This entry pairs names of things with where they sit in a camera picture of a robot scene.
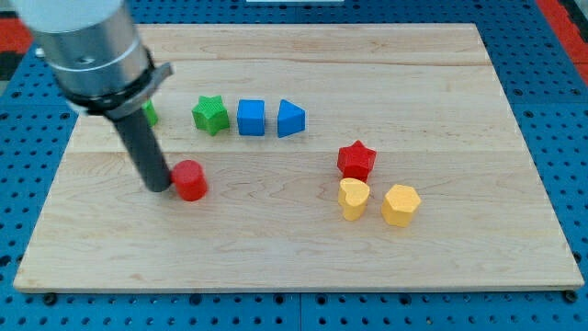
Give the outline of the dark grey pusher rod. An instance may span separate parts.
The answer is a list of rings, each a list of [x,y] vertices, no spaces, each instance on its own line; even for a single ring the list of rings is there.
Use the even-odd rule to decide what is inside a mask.
[[[151,192],[162,192],[171,186],[171,172],[143,110],[113,120],[132,163],[144,186]]]

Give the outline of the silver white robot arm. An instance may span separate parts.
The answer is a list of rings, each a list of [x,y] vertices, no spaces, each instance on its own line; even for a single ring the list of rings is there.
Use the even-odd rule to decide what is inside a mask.
[[[142,107],[173,73],[156,65],[124,0],[12,0],[57,85],[73,108],[102,116],[116,129],[145,187],[171,185]]]

